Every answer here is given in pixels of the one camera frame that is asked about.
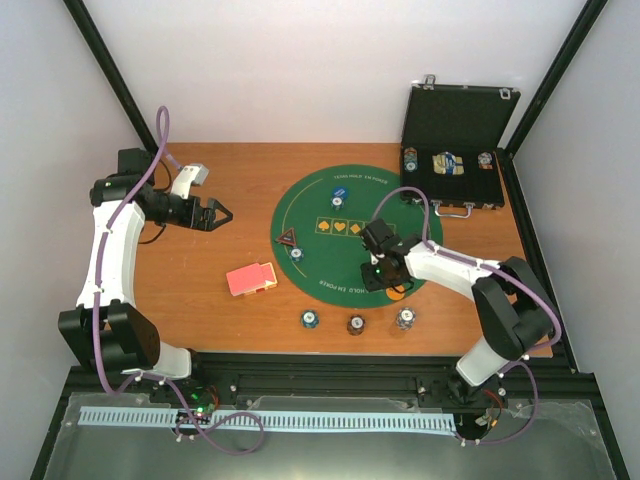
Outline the blue orange 10 chip stack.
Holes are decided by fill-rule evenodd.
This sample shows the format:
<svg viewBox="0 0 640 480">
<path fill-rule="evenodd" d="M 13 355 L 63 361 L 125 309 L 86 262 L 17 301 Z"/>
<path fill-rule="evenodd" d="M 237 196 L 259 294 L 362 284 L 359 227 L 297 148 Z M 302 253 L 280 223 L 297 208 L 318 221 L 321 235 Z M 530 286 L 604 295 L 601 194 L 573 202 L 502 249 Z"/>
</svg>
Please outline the blue orange 10 chip stack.
<svg viewBox="0 0 640 480">
<path fill-rule="evenodd" d="M 416 320 L 416 313 L 411 308 L 402 308 L 396 315 L 396 325 L 402 331 L 411 329 Z"/>
</svg>

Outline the brown 100 chip stack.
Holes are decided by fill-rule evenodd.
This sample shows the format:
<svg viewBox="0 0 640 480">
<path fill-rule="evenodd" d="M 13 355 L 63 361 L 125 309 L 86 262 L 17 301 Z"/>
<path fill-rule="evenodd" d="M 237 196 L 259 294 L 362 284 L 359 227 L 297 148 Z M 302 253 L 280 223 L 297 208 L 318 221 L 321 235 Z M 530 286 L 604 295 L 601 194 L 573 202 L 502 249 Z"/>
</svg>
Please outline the brown 100 chip stack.
<svg viewBox="0 0 640 480">
<path fill-rule="evenodd" d="M 365 319 L 361 315 L 352 315 L 347 322 L 347 331 L 352 336 L 359 336 L 364 332 Z"/>
</svg>

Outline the red playing card deck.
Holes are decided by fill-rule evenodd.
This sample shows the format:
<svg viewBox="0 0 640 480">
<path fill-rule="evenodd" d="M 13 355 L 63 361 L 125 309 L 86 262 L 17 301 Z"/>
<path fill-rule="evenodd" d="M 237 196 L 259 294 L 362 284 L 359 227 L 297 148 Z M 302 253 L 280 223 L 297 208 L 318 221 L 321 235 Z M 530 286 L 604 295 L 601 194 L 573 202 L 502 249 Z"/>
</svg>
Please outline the red playing card deck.
<svg viewBox="0 0 640 480">
<path fill-rule="evenodd" d="M 226 273 L 226 280 L 232 296 L 242 296 L 274 288 L 278 284 L 271 262 L 253 263 Z"/>
</svg>

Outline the blue 50 chip stack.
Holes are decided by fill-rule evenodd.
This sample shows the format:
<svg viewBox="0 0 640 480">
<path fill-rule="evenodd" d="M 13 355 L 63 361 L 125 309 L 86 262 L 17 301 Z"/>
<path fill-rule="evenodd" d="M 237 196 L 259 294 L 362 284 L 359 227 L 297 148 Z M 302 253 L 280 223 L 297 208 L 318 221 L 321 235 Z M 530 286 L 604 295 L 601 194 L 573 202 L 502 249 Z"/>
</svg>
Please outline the blue 50 chip stack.
<svg viewBox="0 0 640 480">
<path fill-rule="evenodd" d="M 319 315 L 314 310 L 305 310 L 300 316 L 300 323 L 304 328 L 315 329 L 319 325 Z"/>
</svg>

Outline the black triangular all-in button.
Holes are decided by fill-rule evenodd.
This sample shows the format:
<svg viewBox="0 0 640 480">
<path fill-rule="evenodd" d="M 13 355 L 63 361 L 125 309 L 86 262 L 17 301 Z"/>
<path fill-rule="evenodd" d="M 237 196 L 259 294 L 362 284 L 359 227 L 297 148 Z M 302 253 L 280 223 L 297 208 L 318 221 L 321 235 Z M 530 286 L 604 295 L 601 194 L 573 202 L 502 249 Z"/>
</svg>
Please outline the black triangular all-in button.
<svg viewBox="0 0 640 480">
<path fill-rule="evenodd" d="M 278 244 L 281 244 L 281 245 L 290 246 L 290 247 L 296 247 L 297 246 L 297 239 L 296 239 L 295 229 L 293 227 L 288 228 L 287 230 L 282 232 L 275 239 L 275 241 Z"/>
</svg>

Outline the blue 50 chips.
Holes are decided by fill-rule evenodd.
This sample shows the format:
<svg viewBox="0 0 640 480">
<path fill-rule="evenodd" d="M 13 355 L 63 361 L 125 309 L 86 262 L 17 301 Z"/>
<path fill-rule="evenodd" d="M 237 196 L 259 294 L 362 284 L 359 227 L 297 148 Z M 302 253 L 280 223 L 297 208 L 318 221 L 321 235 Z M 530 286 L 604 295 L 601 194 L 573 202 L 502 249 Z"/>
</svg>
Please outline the blue 50 chips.
<svg viewBox="0 0 640 480">
<path fill-rule="evenodd" d="M 304 252 L 301 248 L 294 247 L 290 250 L 289 256 L 292 262 L 299 262 L 304 258 Z"/>
</svg>

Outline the blue small blind button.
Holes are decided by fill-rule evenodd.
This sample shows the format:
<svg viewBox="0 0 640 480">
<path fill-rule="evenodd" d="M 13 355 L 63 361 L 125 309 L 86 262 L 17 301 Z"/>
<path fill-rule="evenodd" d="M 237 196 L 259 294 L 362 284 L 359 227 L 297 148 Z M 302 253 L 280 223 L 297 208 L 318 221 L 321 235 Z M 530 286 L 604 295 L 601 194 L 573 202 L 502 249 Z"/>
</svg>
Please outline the blue small blind button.
<svg viewBox="0 0 640 480">
<path fill-rule="evenodd" d="M 349 194 L 349 191 L 346 187 L 335 187 L 332 190 L 332 196 L 333 197 L 340 197 L 340 198 L 346 198 Z"/>
</svg>

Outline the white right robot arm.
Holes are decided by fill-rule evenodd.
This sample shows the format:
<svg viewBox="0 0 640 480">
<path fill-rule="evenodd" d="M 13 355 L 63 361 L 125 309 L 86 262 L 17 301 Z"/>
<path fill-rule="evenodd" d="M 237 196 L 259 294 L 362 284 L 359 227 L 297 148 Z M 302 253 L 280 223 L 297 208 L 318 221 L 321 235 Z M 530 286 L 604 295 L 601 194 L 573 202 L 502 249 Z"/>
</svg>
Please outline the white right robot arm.
<svg viewBox="0 0 640 480">
<path fill-rule="evenodd" d="M 417 235 L 406 239 L 382 219 L 361 231 L 370 260 L 361 265 L 370 292 L 431 282 L 471 300 L 482 336 L 456 364 L 457 375 L 479 387 L 525 355 L 561 337 L 558 314 L 529 264 L 471 257 Z"/>
</svg>

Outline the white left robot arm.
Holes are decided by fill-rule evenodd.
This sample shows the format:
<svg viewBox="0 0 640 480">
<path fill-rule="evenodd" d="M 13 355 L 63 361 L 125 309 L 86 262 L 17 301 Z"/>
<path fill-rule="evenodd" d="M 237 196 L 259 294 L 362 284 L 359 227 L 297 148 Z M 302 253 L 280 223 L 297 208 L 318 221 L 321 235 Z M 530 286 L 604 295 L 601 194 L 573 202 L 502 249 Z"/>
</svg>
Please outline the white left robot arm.
<svg viewBox="0 0 640 480">
<path fill-rule="evenodd" d="M 193 403 L 206 395 L 207 376 L 192 368 L 190 350 L 162 342 L 136 307 L 139 239 L 146 222 L 211 232 L 233 215 L 217 200 L 191 194 L 209 174 L 204 165 L 180 168 L 170 189 L 160 191 L 152 163 L 142 149 L 121 150 L 116 172 L 91 188 L 94 239 L 88 273 L 75 308 L 60 313 L 58 329 L 85 369 L 171 379 L 174 392 Z"/>
</svg>

